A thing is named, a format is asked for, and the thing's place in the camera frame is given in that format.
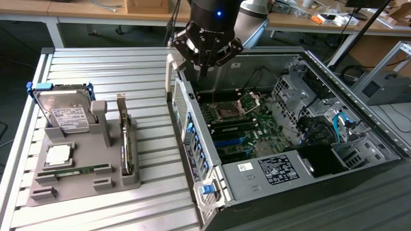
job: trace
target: hard drive label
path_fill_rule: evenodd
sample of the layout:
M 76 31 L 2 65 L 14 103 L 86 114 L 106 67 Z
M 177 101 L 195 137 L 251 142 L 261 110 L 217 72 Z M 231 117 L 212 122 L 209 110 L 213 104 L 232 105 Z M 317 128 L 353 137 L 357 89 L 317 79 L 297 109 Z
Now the hard drive label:
M 300 178 L 285 155 L 259 160 L 257 163 L 271 185 Z
M 81 107 L 58 108 L 50 111 L 62 130 L 88 127 L 86 117 Z

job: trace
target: aluminum extrusion table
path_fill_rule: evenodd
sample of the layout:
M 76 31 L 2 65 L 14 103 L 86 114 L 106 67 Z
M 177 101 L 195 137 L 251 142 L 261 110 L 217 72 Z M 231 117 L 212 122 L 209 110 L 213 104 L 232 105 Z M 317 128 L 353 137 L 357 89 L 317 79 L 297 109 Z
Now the aluminum extrusion table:
M 137 120 L 141 187 L 25 206 L 46 123 L 28 98 L 0 187 L 0 230 L 199 230 L 164 95 L 165 56 L 173 49 L 42 51 L 34 82 L 90 82 L 97 100 L 106 100 L 106 119 L 118 118 L 116 94 L 125 93 L 128 113 Z

